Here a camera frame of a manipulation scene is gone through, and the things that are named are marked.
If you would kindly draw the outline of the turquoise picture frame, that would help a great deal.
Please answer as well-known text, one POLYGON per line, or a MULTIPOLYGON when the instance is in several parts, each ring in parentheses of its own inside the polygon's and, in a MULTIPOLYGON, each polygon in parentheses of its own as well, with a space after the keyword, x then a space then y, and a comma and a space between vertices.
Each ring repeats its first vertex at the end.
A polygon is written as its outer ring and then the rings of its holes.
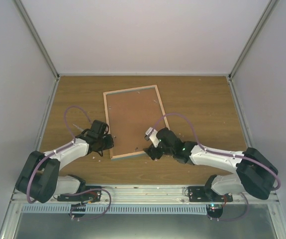
POLYGON ((151 142, 145 132, 165 114, 157 85, 103 93, 105 118, 114 147, 111 160, 144 155, 151 142))

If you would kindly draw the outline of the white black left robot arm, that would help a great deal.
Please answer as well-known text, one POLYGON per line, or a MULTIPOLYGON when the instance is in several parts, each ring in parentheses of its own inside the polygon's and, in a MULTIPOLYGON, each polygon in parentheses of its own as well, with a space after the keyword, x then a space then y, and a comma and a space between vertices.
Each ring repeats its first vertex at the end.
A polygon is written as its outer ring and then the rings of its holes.
POLYGON ((61 177, 59 172, 73 161, 92 152, 103 156, 103 151, 113 148, 113 138, 107 123, 94 120, 91 128, 52 151, 33 151, 16 181, 15 189, 26 195, 29 203, 48 202, 53 196, 71 197, 81 201, 86 196, 86 182, 75 175, 61 177))

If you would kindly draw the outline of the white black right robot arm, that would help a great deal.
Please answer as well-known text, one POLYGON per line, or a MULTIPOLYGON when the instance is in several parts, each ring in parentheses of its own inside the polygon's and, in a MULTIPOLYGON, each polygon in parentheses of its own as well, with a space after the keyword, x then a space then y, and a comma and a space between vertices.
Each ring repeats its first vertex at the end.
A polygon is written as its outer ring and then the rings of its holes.
POLYGON ((211 202, 221 195, 246 192, 267 200, 274 184, 279 181, 278 170, 257 149, 226 151, 205 147, 194 141, 181 141, 167 127, 157 131, 149 128, 145 139, 151 145, 144 152, 152 159, 171 156, 181 164, 204 165, 228 171, 226 176, 212 175, 204 186, 204 197, 211 202))

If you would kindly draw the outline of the aluminium front rail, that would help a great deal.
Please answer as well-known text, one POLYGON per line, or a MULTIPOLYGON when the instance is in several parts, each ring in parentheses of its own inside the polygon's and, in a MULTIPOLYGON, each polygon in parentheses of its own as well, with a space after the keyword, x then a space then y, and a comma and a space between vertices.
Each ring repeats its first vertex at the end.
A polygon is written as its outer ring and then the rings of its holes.
MULTIPOLYGON (((204 201, 203 196, 195 196, 188 191, 189 185, 107 185, 101 184, 101 187, 107 190, 112 199, 112 204, 210 204, 224 203, 224 197, 220 196, 218 201, 204 201)), ((243 193, 250 205, 255 204, 279 204, 278 196, 272 192, 267 200, 254 198, 248 193, 243 193)), ((232 201, 227 204, 245 204, 244 198, 232 193, 232 201)), ((102 192, 98 204, 107 204, 109 202, 107 193, 102 192)), ((14 190, 11 203, 27 203, 26 195, 14 190)))

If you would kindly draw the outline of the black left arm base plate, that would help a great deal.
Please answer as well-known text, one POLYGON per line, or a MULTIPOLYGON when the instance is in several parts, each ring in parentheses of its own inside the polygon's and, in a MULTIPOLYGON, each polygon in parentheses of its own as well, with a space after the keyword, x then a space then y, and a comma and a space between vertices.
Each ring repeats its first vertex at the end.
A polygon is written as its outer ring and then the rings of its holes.
POLYGON ((81 193, 86 190, 91 190, 90 192, 77 195, 77 196, 64 196, 59 195, 54 198, 59 202, 79 202, 79 203, 87 203, 87 202, 99 202, 101 198, 101 186, 84 186, 82 189, 79 189, 77 193, 81 193))

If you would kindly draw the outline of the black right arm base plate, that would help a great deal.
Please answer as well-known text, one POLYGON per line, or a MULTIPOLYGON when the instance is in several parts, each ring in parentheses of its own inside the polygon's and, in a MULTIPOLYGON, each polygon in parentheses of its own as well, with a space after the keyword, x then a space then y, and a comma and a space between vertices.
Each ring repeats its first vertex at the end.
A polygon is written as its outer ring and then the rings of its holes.
POLYGON ((229 194, 218 195, 207 186, 188 186, 184 195, 189 198, 190 202, 233 202, 233 197, 229 194))

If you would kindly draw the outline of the aluminium corner post left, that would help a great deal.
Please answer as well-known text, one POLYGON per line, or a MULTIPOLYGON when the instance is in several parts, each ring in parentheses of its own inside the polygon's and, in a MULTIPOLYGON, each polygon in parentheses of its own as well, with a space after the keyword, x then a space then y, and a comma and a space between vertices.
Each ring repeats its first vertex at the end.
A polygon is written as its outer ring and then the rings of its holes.
POLYGON ((54 66, 54 63, 53 61, 51 60, 38 32, 37 32, 37 29, 35 28, 24 4, 22 3, 21 0, 13 0, 13 3, 15 4, 19 14, 21 15, 21 17, 23 18, 23 21, 25 22, 26 26, 28 27, 35 43, 37 44, 39 50, 41 51, 48 67, 50 68, 53 76, 55 77, 56 81, 59 81, 59 78, 60 78, 60 75, 59 73, 57 72, 55 66, 54 66))

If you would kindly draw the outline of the aluminium corner post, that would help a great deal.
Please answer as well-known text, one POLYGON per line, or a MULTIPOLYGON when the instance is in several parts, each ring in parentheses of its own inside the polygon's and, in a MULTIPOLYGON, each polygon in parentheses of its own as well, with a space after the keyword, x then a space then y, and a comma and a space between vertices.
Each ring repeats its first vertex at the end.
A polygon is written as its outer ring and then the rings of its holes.
POLYGON ((35 43, 37 44, 39 50, 41 51, 48 67, 50 68, 53 76, 55 77, 56 81, 59 81, 59 78, 60 78, 60 75, 59 73, 57 72, 55 66, 54 66, 54 63, 53 61, 51 60, 38 32, 37 32, 37 29, 35 28, 24 4, 22 3, 21 0, 13 0, 13 3, 15 4, 19 14, 21 15, 21 17, 23 18, 23 21, 25 22, 26 26, 28 27, 35 43))
POLYGON ((242 64, 242 62, 244 61, 245 57, 249 53, 249 50, 252 48, 254 42, 256 41, 260 32, 262 31, 263 27, 265 26, 266 22, 270 18, 271 14, 274 11, 274 9, 276 8, 278 2, 279 2, 278 0, 269 0, 268 1, 265 9, 263 10, 261 16, 259 17, 257 24, 255 25, 252 33, 250 34, 244 48, 242 49, 239 57, 237 58, 232 70, 228 74, 229 81, 232 81, 232 79, 236 75, 237 71, 239 70, 239 68, 242 64))

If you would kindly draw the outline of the aluminium corner post right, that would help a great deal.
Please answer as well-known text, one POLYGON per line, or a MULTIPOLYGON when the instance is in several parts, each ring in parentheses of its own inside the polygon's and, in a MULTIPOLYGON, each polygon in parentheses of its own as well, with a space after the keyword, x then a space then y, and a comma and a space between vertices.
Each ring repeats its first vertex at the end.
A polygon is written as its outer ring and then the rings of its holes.
POLYGON ((274 11, 274 9, 276 8, 278 2, 279 2, 278 0, 269 0, 268 1, 265 9, 263 10, 261 16, 259 17, 257 24, 255 25, 252 33, 250 34, 244 48, 242 49, 239 57, 237 58, 232 70, 228 74, 229 81, 232 81, 232 79, 236 75, 237 71, 239 70, 239 68, 242 64, 242 62, 244 61, 245 57, 249 53, 249 50, 252 48, 254 42, 256 41, 260 32, 262 31, 263 27, 265 26, 266 22, 270 18, 271 14, 274 11))

